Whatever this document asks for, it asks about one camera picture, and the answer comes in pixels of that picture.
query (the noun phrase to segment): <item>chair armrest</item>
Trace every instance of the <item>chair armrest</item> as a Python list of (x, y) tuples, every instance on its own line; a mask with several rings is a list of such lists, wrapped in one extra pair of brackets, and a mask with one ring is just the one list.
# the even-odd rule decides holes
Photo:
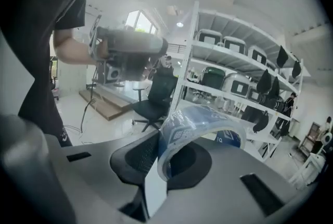
[(145, 88), (133, 88), (133, 91), (138, 91), (139, 92), (139, 102), (141, 102), (141, 91), (145, 90), (147, 88), (148, 88), (148, 86), (145, 87)]
[(133, 91), (142, 91), (142, 90), (145, 90), (147, 89), (148, 87), (145, 87), (145, 88), (133, 88)]

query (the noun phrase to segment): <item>shelving unit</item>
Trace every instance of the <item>shelving unit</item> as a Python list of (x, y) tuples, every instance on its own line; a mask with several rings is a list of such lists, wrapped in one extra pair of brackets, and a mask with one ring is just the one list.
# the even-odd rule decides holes
[(291, 91), (299, 93), (291, 83), (286, 79), (281, 77), (277, 71), (273, 71), (264, 64), (230, 49), (193, 40), (193, 52), (192, 57), (199, 60), (207, 60), (216, 65), (222, 65), (225, 68), (232, 69), (234, 71), (246, 74), (251, 78), (259, 80), (267, 69), (272, 75), (272, 80), (274, 77), (278, 77), (280, 81), (280, 89), (284, 91)]
[[(267, 69), (268, 72), (272, 75), (272, 79), (274, 79), (275, 77), (278, 78), (281, 90), (295, 92), (297, 93), (297, 95), (299, 95), (301, 93), (303, 81), (303, 61), (301, 61), (301, 74), (295, 81), (298, 83), (298, 88), (296, 88), (296, 84), (291, 83), (287, 79), (284, 79), (282, 76), (280, 76), (277, 69), (273, 71), (272, 69), (267, 68), (266, 65), (248, 57), (247, 55), (234, 52), (228, 48), (209, 44), (206, 42), (196, 41), (194, 39), (195, 34), (201, 29), (218, 31), (222, 33), (223, 37), (233, 36), (235, 38), (244, 40), (247, 45), (256, 45), (266, 52), (268, 60), (272, 61), (274, 64), (276, 63), (276, 59), (280, 50), (280, 45), (269, 34), (260, 30), (258, 27), (243, 20), (240, 20), (234, 16), (217, 13), (216, 11), (199, 10), (199, 2), (195, 2), (189, 28), (189, 35), (186, 41), (186, 49), (183, 56), (182, 67), (179, 72), (178, 82), (173, 95), (173, 101), (170, 107), (169, 114), (173, 113), (176, 110), (181, 99), (183, 87), (185, 86), (210, 93), (213, 96), (219, 96), (225, 99), (235, 101), (235, 103), (241, 103), (243, 105), (251, 106), (261, 111), (267, 111), (270, 115), (270, 121), (266, 128), (258, 133), (253, 133), (251, 129), (249, 129), (249, 127), (253, 128), (252, 123), (247, 121), (245, 121), (246, 123), (242, 123), (242, 121), (244, 120), (237, 120), (238, 122), (241, 122), (241, 124), (246, 128), (248, 140), (254, 140), (268, 144), (268, 154), (264, 158), (262, 158), (262, 160), (266, 160), (270, 153), (277, 147), (280, 142), (280, 140), (277, 140), (270, 135), (270, 132), (277, 118), (283, 118), (287, 121), (291, 120), (291, 118), (271, 108), (265, 107), (246, 98), (239, 97), (232, 93), (187, 81), (186, 76), (188, 66), (191, 60), (193, 62), (200, 62), (201, 64), (207, 63), (207, 66), (214, 66), (220, 69), (228, 68), (257, 80), (260, 79), (263, 72)], [(288, 54), (288, 60), (285, 63), (284, 68), (291, 68), (296, 61), (296, 58), (283, 45), (282, 47)], [(273, 149), (270, 149), (269, 144), (274, 145)]]

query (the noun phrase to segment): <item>hand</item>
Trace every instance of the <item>hand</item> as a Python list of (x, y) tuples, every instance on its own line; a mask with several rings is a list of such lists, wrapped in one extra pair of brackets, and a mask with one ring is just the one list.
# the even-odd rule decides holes
[(108, 59), (109, 51), (108, 51), (108, 39), (107, 38), (103, 39), (102, 42), (98, 45), (97, 55), (99, 58)]

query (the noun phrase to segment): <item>plastic wrap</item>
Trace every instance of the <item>plastic wrap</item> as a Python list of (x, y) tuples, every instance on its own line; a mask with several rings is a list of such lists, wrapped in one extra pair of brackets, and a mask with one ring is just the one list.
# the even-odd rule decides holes
[(170, 176), (170, 159), (189, 142), (216, 133), (217, 143), (227, 143), (243, 149), (246, 132), (237, 122), (205, 105), (180, 109), (168, 116), (161, 127), (158, 174), (167, 181)]

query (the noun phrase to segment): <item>chair base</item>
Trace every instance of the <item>chair base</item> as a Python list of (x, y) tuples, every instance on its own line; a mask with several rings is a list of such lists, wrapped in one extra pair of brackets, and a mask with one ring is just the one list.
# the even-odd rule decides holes
[(144, 129), (142, 130), (142, 132), (146, 131), (146, 129), (152, 125), (155, 129), (159, 130), (160, 128), (155, 124), (155, 123), (163, 123), (164, 120), (159, 119), (159, 120), (133, 120), (132, 124), (134, 124), (135, 122), (140, 122), (140, 123), (147, 123), (144, 127)]

